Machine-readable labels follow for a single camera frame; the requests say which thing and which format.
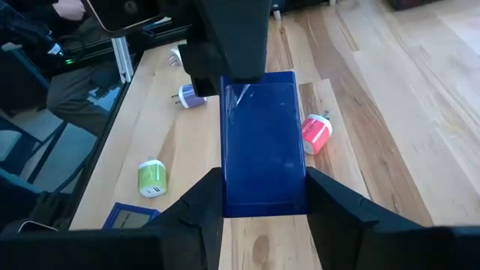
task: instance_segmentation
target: phone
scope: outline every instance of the phone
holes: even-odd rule
[[[55,229],[51,226],[43,225],[41,223],[34,222],[34,221],[31,221],[31,220],[27,220],[27,221],[23,222],[20,225],[20,228],[18,229],[18,233],[34,233],[34,232],[43,232],[43,231],[58,232],[57,229]]]
[[[113,37],[163,18],[157,0],[83,0],[83,4]]]

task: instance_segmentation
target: person's hand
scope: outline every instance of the person's hand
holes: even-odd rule
[[[58,0],[58,3],[52,6],[57,14],[66,20],[79,21],[85,13],[85,7],[80,0]]]

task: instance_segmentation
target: light wood surface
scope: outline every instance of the light wood surface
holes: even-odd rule
[[[115,202],[164,210],[220,165],[218,98],[182,109],[189,83],[174,44],[145,53],[72,230],[100,228]],[[333,136],[307,162],[425,226],[480,224],[480,2],[393,13],[344,0],[271,21],[267,71],[294,70],[301,117],[330,111]],[[137,166],[166,164],[169,191],[146,199]],[[304,216],[225,220],[221,269],[320,269]]]

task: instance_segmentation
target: blue plastic container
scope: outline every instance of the blue plastic container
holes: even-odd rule
[[[226,218],[307,212],[305,156],[293,72],[257,84],[222,78],[220,132]]]

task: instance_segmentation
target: green charger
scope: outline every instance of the green charger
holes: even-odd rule
[[[138,166],[138,191],[147,198],[167,192],[167,170],[159,160],[149,160]]]

